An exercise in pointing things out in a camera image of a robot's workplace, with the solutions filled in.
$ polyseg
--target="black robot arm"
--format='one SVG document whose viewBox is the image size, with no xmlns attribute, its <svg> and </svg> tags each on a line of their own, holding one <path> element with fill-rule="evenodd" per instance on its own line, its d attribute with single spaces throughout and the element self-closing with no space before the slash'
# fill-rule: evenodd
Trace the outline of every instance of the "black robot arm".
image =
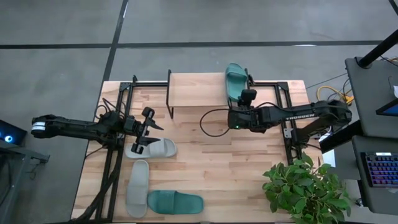
<svg viewBox="0 0 398 224">
<path fill-rule="evenodd" d="M 60 116 L 44 115 L 32 120 L 32 131 L 35 138 L 52 138 L 54 136 L 68 136 L 87 140 L 98 141 L 104 147 L 122 147 L 120 135 L 137 136 L 131 151 L 142 154 L 143 147 L 160 139 L 148 138 L 148 126 L 163 130 L 152 119 L 155 111 L 146 107 L 142 111 L 145 121 L 137 121 L 134 116 L 122 117 L 116 111 L 102 114 L 98 122 L 66 119 Z"/>
<path fill-rule="evenodd" d="M 228 112 L 228 127 L 231 129 L 249 129 L 255 133 L 265 133 L 271 127 L 283 121 L 304 118 L 318 118 L 304 128 L 292 130 L 292 142 L 295 147 L 302 147 L 308 143 L 310 136 L 323 134 L 333 125 L 346 125 L 351 121 L 351 111 L 340 101 L 319 101 L 307 105 L 279 108 L 272 106 L 253 107 L 252 100 L 256 97 L 255 90 L 244 90 L 238 106 L 232 106 Z"/>
</svg>

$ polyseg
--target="gray slide sandal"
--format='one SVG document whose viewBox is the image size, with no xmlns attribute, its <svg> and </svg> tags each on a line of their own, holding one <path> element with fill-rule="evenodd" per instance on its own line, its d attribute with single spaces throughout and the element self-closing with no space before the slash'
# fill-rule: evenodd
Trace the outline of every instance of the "gray slide sandal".
<svg viewBox="0 0 398 224">
<path fill-rule="evenodd" d="M 126 194 L 126 210 L 132 217 L 142 218 L 146 214 L 148 189 L 149 165 L 144 160 L 138 160 L 132 166 Z"/>
<path fill-rule="evenodd" d="M 130 159 L 167 158 L 177 153 L 177 146 L 172 140 L 167 138 L 159 139 L 160 141 L 144 146 L 141 155 L 131 151 L 132 144 L 127 144 L 126 147 L 124 147 L 124 153 Z"/>
</svg>

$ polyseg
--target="keyboard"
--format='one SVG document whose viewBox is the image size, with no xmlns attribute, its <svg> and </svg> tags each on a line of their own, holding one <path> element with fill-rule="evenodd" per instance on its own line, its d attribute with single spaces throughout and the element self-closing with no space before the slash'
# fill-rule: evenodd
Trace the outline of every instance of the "keyboard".
<svg viewBox="0 0 398 224">
<path fill-rule="evenodd" d="M 398 187 L 398 153 L 363 152 L 362 159 L 371 187 Z"/>
</svg>

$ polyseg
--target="teal slide sandal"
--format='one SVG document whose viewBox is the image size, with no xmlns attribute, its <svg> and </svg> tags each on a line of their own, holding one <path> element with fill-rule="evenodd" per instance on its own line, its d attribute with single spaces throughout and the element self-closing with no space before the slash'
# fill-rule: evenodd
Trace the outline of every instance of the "teal slide sandal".
<svg viewBox="0 0 398 224">
<path fill-rule="evenodd" d="M 176 190 L 154 190 L 148 195 L 149 208 L 159 214 L 197 214 L 203 211 L 203 204 L 201 196 Z"/>
<path fill-rule="evenodd" d="M 246 88 L 248 75 L 244 69 L 236 64 L 230 63 L 225 71 L 226 92 L 232 102 L 237 102 L 242 90 Z"/>
</svg>

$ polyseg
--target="gray floor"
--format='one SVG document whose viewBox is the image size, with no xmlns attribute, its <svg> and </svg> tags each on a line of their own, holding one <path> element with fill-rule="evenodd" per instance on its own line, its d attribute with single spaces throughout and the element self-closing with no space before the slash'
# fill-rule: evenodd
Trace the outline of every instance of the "gray floor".
<svg viewBox="0 0 398 224">
<path fill-rule="evenodd" d="M 3 0 L 0 45 L 110 44 L 121 5 L 122 0 Z M 397 21 L 388 0 L 130 0 L 119 43 L 382 40 Z M 221 72 L 236 62 L 257 80 L 304 80 L 311 86 L 345 73 L 345 58 L 373 47 L 117 49 L 109 79 L 165 80 L 167 69 Z M 93 119 L 108 55 L 109 49 L 0 50 L 0 119 L 24 129 L 43 114 Z M 397 47 L 385 54 L 395 55 Z M 340 89 L 346 79 L 325 84 Z M 308 89 L 311 101 L 319 86 Z M 323 91 L 321 99 L 329 94 Z M 357 119 L 355 105 L 351 109 Z M 27 145 L 51 158 L 35 180 L 25 177 L 13 223 L 68 220 L 87 142 L 28 136 Z M 359 197 L 356 183 L 348 183 Z M 354 207 L 348 220 L 396 223 L 396 218 Z"/>
</svg>

